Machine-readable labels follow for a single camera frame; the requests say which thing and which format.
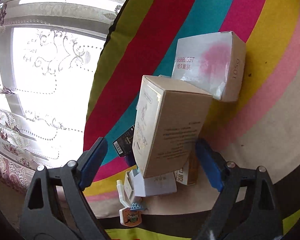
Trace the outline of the black box with barcode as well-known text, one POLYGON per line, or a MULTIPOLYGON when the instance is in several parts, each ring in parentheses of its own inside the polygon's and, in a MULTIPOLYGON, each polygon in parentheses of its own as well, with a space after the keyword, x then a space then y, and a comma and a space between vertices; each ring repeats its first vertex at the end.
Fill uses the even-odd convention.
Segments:
POLYGON ((125 157, 133 153, 132 143, 134 135, 134 125, 127 129, 122 135, 120 135, 115 141, 113 146, 119 157, 125 157))

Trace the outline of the tall beige cardboard box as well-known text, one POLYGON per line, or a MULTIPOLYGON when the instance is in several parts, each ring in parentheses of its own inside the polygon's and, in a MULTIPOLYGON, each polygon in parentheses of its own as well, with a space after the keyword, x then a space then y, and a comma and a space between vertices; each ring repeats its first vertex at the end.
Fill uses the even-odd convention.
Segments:
POLYGON ((185 81, 142 77, 132 149, 143 178, 184 166, 212 99, 211 94, 185 81))

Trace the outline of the white yellow small box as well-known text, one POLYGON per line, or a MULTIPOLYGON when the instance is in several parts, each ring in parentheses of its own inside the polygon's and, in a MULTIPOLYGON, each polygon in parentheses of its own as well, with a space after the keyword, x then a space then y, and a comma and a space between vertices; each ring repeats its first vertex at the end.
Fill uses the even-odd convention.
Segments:
POLYGON ((189 156, 184 166, 174 172, 176 182, 183 185, 193 185, 198 179, 199 163, 195 155, 189 156))

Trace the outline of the dark blue small box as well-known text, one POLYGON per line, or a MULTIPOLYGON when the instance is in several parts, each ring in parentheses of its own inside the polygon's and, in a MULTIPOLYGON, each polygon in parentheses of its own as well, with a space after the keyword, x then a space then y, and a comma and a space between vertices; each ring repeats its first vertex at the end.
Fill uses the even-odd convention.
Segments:
POLYGON ((133 153, 127 154, 126 156, 124 156, 124 159, 129 167, 136 165, 136 161, 133 153))

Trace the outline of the white pink cosmetic box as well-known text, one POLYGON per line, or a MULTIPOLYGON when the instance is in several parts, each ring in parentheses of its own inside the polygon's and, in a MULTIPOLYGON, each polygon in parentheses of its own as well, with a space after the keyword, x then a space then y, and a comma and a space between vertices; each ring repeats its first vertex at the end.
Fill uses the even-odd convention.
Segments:
POLYGON ((223 102, 238 100, 246 43, 233 31, 180 38, 172 78, 186 81, 223 102))

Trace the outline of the floral lace curtain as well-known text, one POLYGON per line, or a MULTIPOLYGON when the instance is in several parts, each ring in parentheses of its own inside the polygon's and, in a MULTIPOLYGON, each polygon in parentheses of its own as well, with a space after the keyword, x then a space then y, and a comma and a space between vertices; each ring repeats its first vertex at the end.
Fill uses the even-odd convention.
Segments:
POLYGON ((0 178, 12 188, 82 153, 97 62, 125 1, 0 0, 0 178))

